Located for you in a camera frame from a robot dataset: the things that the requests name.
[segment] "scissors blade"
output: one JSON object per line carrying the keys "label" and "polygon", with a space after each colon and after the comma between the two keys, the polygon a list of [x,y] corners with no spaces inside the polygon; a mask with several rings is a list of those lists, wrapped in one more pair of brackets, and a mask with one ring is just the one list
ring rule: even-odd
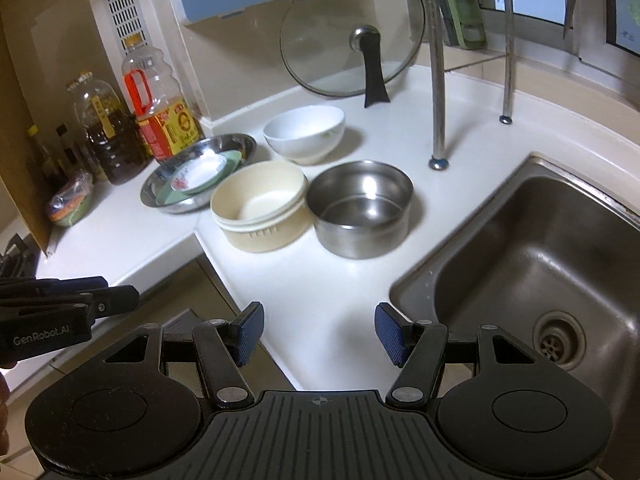
{"label": "scissors blade", "polygon": [[566,0],[566,7],[564,8],[564,29],[562,30],[562,39],[566,38],[566,34],[571,28],[571,22],[574,18],[576,0]]}

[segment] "dark liquid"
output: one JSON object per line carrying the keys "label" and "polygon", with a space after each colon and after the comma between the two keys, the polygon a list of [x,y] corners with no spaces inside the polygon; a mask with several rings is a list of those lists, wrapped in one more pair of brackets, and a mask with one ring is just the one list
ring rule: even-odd
{"label": "dark liquid", "polygon": [[121,110],[109,115],[115,136],[109,139],[102,123],[87,130],[91,147],[109,182],[115,186],[124,184],[142,171],[148,159],[138,140],[136,123]]}

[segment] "green grater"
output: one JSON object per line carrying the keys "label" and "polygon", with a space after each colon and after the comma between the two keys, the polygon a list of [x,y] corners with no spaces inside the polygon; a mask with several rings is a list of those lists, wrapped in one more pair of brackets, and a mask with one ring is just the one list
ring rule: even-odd
{"label": "green grater", "polygon": [[478,0],[439,0],[449,42],[467,50],[486,47]]}

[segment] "stainless steel sink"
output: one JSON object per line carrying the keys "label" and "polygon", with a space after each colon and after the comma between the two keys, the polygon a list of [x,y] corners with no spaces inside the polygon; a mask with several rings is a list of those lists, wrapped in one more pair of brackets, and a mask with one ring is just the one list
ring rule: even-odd
{"label": "stainless steel sink", "polygon": [[601,468],[640,478],[640,217],[530,158],[391,291],[410,319],[457,335],[499,325],[607,403]]}

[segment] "beige plastic container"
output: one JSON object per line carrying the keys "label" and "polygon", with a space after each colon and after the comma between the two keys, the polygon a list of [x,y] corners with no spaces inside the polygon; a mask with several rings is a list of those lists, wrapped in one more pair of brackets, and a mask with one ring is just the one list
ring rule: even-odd
{"label": "beige plastic container", "polygon": [[311,226],[307,180],[295,164],[260,162],[227,177],[211,196],[216,224],[236,248],[250,253],[290,244]]}

